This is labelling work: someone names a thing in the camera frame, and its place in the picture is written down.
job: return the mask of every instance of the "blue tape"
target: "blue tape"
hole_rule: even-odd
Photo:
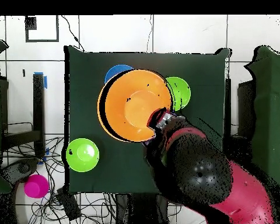
[[[44,76],[44,87],[47,89],[48,84],[47,84],[47,76]]]
[[[41,162],[38,162],[38,165],[42,165],[42,164],[44,164],[44,162],[46,162],[47,161],[47,158],[46,157],[43,157],[42,158],[42,161]]]

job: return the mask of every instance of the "pink cup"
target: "pink cup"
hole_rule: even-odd
[[[42,198],[49,190],[48,180],[42,175],[31,175],[24,184],[24,192],[30,198]]]

